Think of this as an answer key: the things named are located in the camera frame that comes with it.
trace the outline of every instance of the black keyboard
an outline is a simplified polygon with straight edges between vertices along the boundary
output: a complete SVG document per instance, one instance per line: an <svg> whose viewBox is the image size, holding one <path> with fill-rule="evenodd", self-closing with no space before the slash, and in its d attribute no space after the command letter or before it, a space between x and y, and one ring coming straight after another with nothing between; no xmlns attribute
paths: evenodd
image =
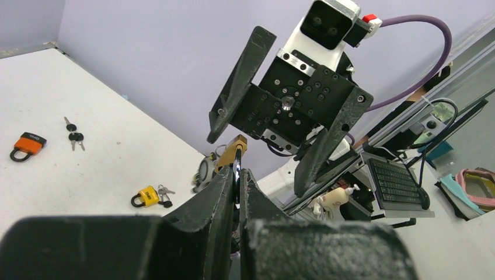
<svg viewBox="0 0 495 280"><path fill-rule="evenodd" d="M418 188L405 167L376 159L369 159L368 165L383 201L421 204Z"/></svg>

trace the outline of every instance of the padlock shackle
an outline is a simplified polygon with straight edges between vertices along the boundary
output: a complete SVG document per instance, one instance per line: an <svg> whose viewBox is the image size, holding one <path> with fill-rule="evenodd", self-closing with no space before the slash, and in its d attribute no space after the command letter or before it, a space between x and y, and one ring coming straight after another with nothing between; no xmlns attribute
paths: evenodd
<svg viewBox="0 0 495 280"><path fill-rule="evenodd" d="M137 194L137 195L135 195L135 196L133 196L133 197L131 198L131 204L132 204L134 207L136 207L136 208L144 207L144 205L145 205L145 204L144 204L144 202L143 202L143 203L141 203L141 204L137 204L137 203L135 202L136 198L139 198L140 196L141 196L140 194Z"/></svg>
<svg viewBox="0 0 495 280"><path fill-rule="evenodd" d="M15 147L14 150L11 151L11 159L15 162L24 162L33 155L33 153L28 152L28 153L26 153L25 157L19 159L19 158L15 157L15 154L19 151L20 151L20 149L17 147Z"/></svg>

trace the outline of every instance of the white tabletop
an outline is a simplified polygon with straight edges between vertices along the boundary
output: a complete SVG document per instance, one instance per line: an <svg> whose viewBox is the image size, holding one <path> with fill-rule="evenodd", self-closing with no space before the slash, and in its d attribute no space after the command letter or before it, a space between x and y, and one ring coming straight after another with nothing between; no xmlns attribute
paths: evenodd
<svg viewBox="0 0 495 280"><path fill-rule="evenodd" d="M0 77L0 238L27 216L166 215L193 196L203 155L57 50L0 59ZM84 134L85 152L72 151L64 116ZM14 162L25 131L47 145ZM176 192L173 207L131 206L158 184Z"/></svg>
<svg viewBox="0 0 495 280"><path fill-rule="evenodd" d="M416 176L419 165L414 165ZM423 188L430 195L435 218L418 218L414 226L397 229L420 279L493 279L495 267L495 211L466 222L434 184L437 172L428 164L423 171ZM379 219L396 223L406 219Z"/></svg>

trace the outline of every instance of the cable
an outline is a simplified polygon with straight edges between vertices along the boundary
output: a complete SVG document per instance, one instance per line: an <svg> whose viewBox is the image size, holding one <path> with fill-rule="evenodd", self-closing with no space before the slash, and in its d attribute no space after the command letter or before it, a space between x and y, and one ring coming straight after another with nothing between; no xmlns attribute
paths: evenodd
<svg viewBox="0 0 495 280"><path fill-rule="evenodd" d="M383 27L391 26L391 25L398 25L399 23L406 23L406 22L426 22L430 23L440 29L442 31L442 34L444 35L445 39L445 44L444 44L444 49L442 54L440 55L440 59L437 61L435 66L426 74L419 82L415 83L413 86L410 88L406 89L404 92L401 94L383 101L382 103L378 103L376 105L371 106L368 108L367 112L376 110L381 107L385 107L389 104L392 104L393 102L400 100L412 92L414 92L416 89L419 87L423 86L426 82L428 82L435 74L440 71L442 66L445 64L447 61L448 54L450 53L450 49L452 48L452 33L450 32L450 29L448 28L447 24L443 22L442 20L437 19L436 17L432 16L424 16L424 15L409 15L409 16L399 16L399 17L393 17L391 19L385 19L382 23Z"/></svg>
<svg viewBox="0 0 495 280"><path fill-rule="evenodd" d="M354 146L354 144L355 144L354 137L350 133L347 133L347 137L349 137L349 139L351 139L351 146Z"/></svg>
<svg viewBox="0 0 495 280"><path fill-rule="evenodd" d="M268 143L266 144L266 146L268 147L268 150L270 150L270 152L274 153L275 155L277 156L282 156L282 157L289 157L289 156L293 156L292 154L287 154L287 153L281 153L277 150L275 150L272 146L270 146Z"/></svg>

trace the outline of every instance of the black cable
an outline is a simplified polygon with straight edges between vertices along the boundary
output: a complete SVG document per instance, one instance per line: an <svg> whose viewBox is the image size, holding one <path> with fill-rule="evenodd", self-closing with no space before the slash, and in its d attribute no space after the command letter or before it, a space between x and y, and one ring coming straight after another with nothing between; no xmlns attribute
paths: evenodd
<svg viewBox="0 0 495 280"><path fill-rule="evenodd" d="M270 146L270 144L266 143L266 146L268 147L268 150L270 150L270 152L274 153L275 155L277 156L282 156L282 157L289 157L289 156L293 156L292 154L286 154L286 153L281 153L277 150L275 150L272 146Z"/></svg>

